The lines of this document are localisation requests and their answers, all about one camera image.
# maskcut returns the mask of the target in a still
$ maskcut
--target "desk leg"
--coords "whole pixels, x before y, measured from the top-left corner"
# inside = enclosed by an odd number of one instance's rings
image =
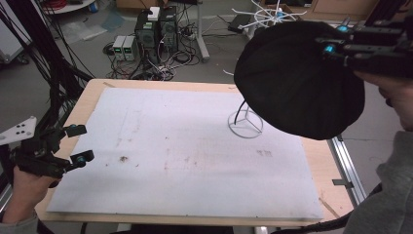
[[[197,42],[198,46],[200,47],[201,55],[203,56],[203,61],[209,60],[209,52],[207,51],[206,43],[204,42],[203,38],[203,14],[202,14],[202,6],[203,1],[198,0],[198,32],[197,32]]]

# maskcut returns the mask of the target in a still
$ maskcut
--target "gray sleeve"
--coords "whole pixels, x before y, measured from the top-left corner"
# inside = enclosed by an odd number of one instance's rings
[[[377,175],[383,191],[355,208],[344,234],[413,233],[413,133],[395,135],[393,153]]]
[[[1,234],[36,234],[37,233],[37,215],[32,218],[12,224],[0,223]]]

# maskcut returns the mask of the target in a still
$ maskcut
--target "metal frame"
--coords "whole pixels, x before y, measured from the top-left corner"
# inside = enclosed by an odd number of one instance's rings
[[[333,152],[334,160],[336,161],[341,177],[344,180],[345,184],[343,185],[346,186],[353,206],[356,207],[364,201],[367,196],[358,177],[349,151],[340,137],[335,137],[327,142]]]

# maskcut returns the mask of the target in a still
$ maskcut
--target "wooden table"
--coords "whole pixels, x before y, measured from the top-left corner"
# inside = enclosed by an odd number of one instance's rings
[[[86,124],[105,88],[139,88],[177,91],[202,92],[230,92],[237,93],[235,85],[202,84],[180,82],[154,81],[127,81],[94,79],[89,82],[82,96],[66,121],[69,124]],[[68,158],[72,153],[78,137],[65,137],[61,141],[60,151],[56,156]],[[302,138],[310,170],[319,194],[319,203],[322,207],[324,220],[335,219],[345,215],[353,209],[352,202],[344,186],[335,186],[332,179],[341,178],[337,170],[332,153],[325,140]],[[246,226],[302,226],[310,224],[308,221],[266,221],[245,220],[244,218],[219,217],[185,217],[185,216],[153,216],[153,215],[125,215],[125,214],[70,214],[50,213],[47,206],[54,194],[50,189],[47,197],[36,207],[40,219],[45,221],[92,221],[92,222],[119,222],[119,223],[163,223],[163,224],[195,224],[195,225],[246,225]]]

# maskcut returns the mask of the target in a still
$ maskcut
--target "black felt hat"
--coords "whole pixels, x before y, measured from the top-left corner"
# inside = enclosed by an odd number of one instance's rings
[[[265,121],[289,134],[313,139],[340,135],[364,108],[364,86],[353,71],[322,58],[316,38],[346,35],[323,22],[284,22],[245,46],[235,84]]]

